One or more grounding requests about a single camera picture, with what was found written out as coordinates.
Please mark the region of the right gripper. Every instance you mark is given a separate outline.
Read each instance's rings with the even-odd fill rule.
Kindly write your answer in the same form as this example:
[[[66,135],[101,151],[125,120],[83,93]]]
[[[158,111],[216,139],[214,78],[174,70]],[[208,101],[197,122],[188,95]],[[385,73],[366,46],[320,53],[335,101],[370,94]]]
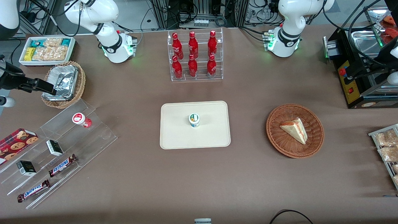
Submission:
[[[24,72],[20,68],[6,62],[4,57],[1,57],[0,67],[1,89],[18,89],[20,85],[20,90],[28,93],[32,93],[33,91],[40,91],[53,96],[57,93],[57,91],[54,89],[54,85],[39,78],[26,78],[25,81],[22,82],[24,80]]]

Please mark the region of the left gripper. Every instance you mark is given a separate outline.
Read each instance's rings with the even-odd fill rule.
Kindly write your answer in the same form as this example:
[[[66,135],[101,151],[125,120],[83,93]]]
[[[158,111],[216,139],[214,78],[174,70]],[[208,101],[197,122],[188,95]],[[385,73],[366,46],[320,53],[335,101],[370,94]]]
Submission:
[[[397,68],[397,38],[394,38],[386,44],[374,60],[382,66],[377,64],[354,64],[345,66],[347,78],[367,77],[376,73],[386,73],[389,71],[389,68]]]

